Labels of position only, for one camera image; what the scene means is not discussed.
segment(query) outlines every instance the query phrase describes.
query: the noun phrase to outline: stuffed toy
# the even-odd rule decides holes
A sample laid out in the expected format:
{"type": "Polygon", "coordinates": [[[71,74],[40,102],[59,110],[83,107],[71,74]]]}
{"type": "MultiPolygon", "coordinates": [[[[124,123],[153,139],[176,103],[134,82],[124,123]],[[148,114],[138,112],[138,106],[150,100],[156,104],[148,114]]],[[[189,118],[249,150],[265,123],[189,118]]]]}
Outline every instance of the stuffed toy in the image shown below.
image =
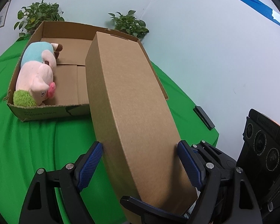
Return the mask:
{"type": "Polygon", "coordinates": [[[48,42],[34,42],[27,47],[15,86],[14,105],[40,106],[44,100],[53,98],[56,89],[53,74],[62,48],[60,44],[48,42]]]}

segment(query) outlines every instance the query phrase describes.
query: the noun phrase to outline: plush pig snout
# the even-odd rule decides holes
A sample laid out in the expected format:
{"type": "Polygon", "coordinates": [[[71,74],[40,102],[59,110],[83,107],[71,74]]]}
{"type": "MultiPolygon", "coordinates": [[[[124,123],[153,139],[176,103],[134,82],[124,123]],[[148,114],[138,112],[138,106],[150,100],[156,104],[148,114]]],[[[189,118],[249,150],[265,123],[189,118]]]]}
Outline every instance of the plush pig snout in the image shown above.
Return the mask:
{"type": "Polygon", "coordinates": [[[54,82],[50,83],[49,89],[48,89],[48,98],[51,99],[54,97],[56,85],[54,82]]]}

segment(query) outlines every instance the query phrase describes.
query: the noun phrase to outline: open cardboard box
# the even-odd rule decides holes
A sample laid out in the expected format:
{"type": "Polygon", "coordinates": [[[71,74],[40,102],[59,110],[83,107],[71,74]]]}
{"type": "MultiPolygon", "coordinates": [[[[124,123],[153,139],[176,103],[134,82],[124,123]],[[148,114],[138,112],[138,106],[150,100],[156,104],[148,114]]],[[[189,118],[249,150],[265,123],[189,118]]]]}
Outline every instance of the open cardboard box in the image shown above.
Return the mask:
{"type": "MultiPolygon", "coordinates": [[[[55,76],[55,105],[13,105],[20,70],[14,71],[8,106],[23,121],[91,112],[96,140],[114,192],[183,215],[196,201],[176,153],[181,140],[167,95],[140,41],[121,32],[69,22],[43,22],[28,44],[63,44],[55,76]]],[[[140,217],[123,208],[132,224],[140,217]]]]}
{"type": "MultiPolygon", "coordinates": [[[[7,93],[7,104],[15,116],[21,121],[31,121],[87,115],[90,113],[87,97],[85,59],[97,31],[137,42],[153,70],[140,40],[134,36],[86,24],[44,21],[31,36],[25,49],[29,44],[37,41],[60,43],[63,45],[63,50],[56,60],[57,70],[54,75],[54,82],[56,84],[55,95],[53,99],[48,99],[44,102],[45,106],[20,107],[13,104],[13,93],[20,72],[24,49],[14,70],[7,93]]],[[[167,100],[166,91],[154,70],[153,72],[167,100]]]]}

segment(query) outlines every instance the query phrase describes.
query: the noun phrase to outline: blue plush fabric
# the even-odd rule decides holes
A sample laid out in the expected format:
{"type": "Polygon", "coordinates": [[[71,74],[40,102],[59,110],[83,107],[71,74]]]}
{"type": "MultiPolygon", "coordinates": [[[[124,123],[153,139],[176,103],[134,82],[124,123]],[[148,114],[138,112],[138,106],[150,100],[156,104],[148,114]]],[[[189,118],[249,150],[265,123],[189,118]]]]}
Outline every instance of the blue plush fabric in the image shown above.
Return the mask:
{"type": "Polygon", "coordinates": [[[30,44],[24,52],[24,55],[23,55],[23,58],[21,61],[21,68],[26,62],[31,61],[31,60],[43,62],[41,53],[46,49],[51,51],[52,54],[54,54],[53,46],[48,42],[34,42],[34,43],[30,44]]]}

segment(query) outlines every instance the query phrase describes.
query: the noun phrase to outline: poster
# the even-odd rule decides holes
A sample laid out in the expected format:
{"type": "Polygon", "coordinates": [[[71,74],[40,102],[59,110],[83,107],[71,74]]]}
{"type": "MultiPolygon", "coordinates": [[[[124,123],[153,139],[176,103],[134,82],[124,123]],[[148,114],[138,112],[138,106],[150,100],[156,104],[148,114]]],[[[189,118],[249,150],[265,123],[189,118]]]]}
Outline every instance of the poster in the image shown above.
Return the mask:
{"type": "Polygon", "coordinates": [[[11,0],[9,0],[5,6],[2,8],[2,10],[0,11],[0,28],[4,26],[5,24],[5,19],[6,19],[6,14],[9,8],[11,0]]]}

